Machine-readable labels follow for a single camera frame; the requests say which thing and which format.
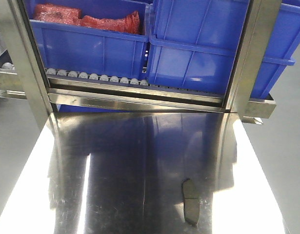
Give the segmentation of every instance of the blue storage bin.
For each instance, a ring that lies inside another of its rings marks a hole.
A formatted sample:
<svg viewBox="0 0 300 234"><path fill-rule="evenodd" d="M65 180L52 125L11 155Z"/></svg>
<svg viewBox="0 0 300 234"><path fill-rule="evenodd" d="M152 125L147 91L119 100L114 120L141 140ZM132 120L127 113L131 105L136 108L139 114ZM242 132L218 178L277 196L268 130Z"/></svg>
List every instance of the blue storage bin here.
<svg viewBox="0 0 300 234"><path fill-rule="evenodd" d="M154 10L154 12L156 12L156 9L158 7L158 2L159 2L159 0L153 0L153 10Z"/></svg>
<svg viewBox="0 0 300 234"><path fill-rule="evenodd" d="M158 39L235 51L249 0L157 0Z"/></svg>
<svg viewBox="0 0 300 234"><path fill-rule="evenodd" d="M225 94L235 53L165 41L154 35L150 36L150 43L150 84ZM265 98L287 65L294 65L294 61L265 57L251 97Z"/></svg>
<svg viewBox="0 0 300 234"><path fill-rule="evenodd" d="M94 113L104 113L104 112L127 112L121 110L108 110L94 107L85 107L85 106L70 106L70 105L61 105L59 112L94 112Z"/></svg>
<svg viewBox="0 0 300 234"><path fill-rule="evenodd" d="M79 8L82 16L120 19L138 10L143 35L33 20L36 4ZM150 5L130 0L25 0L26 10L45 67L140 78L149 25Z"/></svg>
<svg viewBox="0 0 300 234"><path fill-rule="evenodd" d="M300 0L283 0L266 56L290 59L300 43Z"/></svg>
<svg viewBox="0 0 300 234"><path fill-rule="evenodd" d="M260 66L251 98L267 98L270 90L275 85L286 66L293 66L294 64L295 60L293 58L280 59L265 57Z"/></svg>

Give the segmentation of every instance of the stainless steel table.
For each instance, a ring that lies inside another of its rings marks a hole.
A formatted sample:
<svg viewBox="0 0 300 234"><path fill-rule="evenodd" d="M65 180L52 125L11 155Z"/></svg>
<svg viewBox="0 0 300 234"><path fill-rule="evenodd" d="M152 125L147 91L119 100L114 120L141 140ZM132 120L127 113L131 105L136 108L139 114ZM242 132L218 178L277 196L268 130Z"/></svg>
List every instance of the stainless steel table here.
<svg viewBox="0 0 300 234"><path fill-rule="evenodd" d="M181 186L199 194L196 227ZM237 114L56 113L0 217L0 234L285 234Z"/></svg>

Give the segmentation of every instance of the stainless steel frame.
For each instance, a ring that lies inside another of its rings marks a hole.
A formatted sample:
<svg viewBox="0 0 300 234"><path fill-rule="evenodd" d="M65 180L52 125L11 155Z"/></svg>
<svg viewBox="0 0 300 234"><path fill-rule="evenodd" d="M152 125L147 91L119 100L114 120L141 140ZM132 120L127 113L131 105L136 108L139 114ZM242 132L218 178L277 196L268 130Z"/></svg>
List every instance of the stainless steel frame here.
<svg viewBox="0 0 300 234"><path fill-rule="evenodd" d="M224 97L156 87L113 85L46 76L22 0L0 0L0 29L17 72L0 69L0 89L24 91L40 127L54 104L136 112L206 111L268 118L276 104L249 99L281 0L251 0L234 70Z"/></svg>
<svg viewBox="0 0 300 234"><path fill-rule="evenodd" d="M40 130L53 112L49 87L22 1L0 0L0 30Z"/></svg>
<svg viewBox="0 0 300 234"><path fill-rule="evenodd" d="M2 89L0 89L0 98L13 98L13 99L27 100L24 92L2 90Z"/></svg>
<svg viewBox="0 0 300 234"><path fill-rule="evenodd" d="M239 44L225 108L242 118L253 90L282 0L253 0Z"/></svg>
<svg viewBox="0 0 300 234"><path fill-rule="evenodd" d="M0 234L36 230L289 234L233 113L52 113L0 216Z"/></svg>

